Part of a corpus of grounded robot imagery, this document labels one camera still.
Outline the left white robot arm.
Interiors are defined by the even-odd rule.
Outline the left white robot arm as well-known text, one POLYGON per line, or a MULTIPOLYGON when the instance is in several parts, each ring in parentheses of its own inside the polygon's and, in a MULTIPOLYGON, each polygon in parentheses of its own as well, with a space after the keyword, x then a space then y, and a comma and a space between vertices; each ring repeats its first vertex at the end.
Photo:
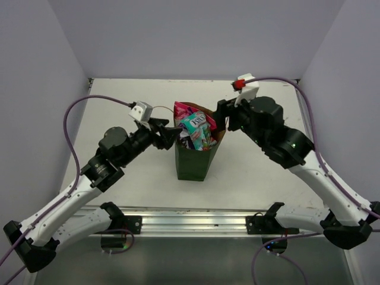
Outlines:
POLYGON ((47 266, 63 243, 61 226, 82 206, 106 192, 123 175, 123 168, 153 145, 168 150, 181 133, 180 127, 168 128, 167 119, 151 118, 137 123, 127 133, 113 127, 104 133, 94 157, 80 170, 72 184, 33 217, 22 222, 9 221, 4 232, 29 272, 47 266))

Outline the pink chips bag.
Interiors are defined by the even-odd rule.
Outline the pink chips bag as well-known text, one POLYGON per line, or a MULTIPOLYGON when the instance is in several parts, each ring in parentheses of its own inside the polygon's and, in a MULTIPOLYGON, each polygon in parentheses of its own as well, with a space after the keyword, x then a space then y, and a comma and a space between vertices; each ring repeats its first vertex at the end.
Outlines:
POLYGON ((213 112, 205 107, 191 102, 175 102, 173 107, 173 118, 175 126, 178 126, 180 121, 187 116, 202 111, 206 115, 206 120, 210 124, 211 130, 217 129, 215 120, 213 119, 213 112))

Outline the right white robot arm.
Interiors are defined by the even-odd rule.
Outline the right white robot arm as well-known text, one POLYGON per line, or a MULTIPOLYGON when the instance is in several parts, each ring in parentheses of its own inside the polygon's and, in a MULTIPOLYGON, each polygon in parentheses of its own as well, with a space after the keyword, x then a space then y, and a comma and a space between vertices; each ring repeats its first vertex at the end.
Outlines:
POLYGON ((290 207, 275 202, 263 216, 250 219, 264 233, 284 233, 304 229, 324 235, 341 249, 352 249, 367 241, 371 223, 378 217, 379 202, 370 202, 351 188, 344 195, 346 183, 328 170, 318 158, 313 142, 301 131, 285 125, 283 108, 270 97, 221 100, 213 118, 219 130, 241 130, 255 142, 270 160, 304 181, 326 208, 290 207))

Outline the teal mint candy bag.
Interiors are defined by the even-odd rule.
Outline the teal mint candy bag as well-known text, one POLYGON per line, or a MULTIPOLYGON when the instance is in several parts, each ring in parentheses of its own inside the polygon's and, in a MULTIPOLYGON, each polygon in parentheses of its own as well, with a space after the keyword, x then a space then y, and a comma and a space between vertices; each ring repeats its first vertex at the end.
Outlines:
POLYGON ((204 112, 197 111, 183 118, 180 124, 186 128, 195 150, 209 150, 217 144, 211 134, 211 125, 207 122, 204 112))

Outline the purple candy bag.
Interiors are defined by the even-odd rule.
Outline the purple candy bag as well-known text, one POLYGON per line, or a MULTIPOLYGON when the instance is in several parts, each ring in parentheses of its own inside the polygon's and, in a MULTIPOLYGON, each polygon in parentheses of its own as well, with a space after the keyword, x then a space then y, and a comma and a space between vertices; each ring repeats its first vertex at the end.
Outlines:
POLYGON ((192 142, 191 136, 189 132, 186 129, 183 129, 181 133, 179 134, 179 142, 182 144, 183 147, 194 150, 195 146, 192 142))

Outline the green paper bag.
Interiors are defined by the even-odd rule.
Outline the green paper bag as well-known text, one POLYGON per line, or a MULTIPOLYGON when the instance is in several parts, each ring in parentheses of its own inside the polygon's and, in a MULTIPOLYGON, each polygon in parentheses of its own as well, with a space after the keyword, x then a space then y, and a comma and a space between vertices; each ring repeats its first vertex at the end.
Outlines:
POLYGON ((177 178, 182 181, 204 181, 216 152, 225 135, 224 131, 211 130, 217 144, 205 151, 190 150, 182 146, 179 136, 175 142, 175 165, 177 178))

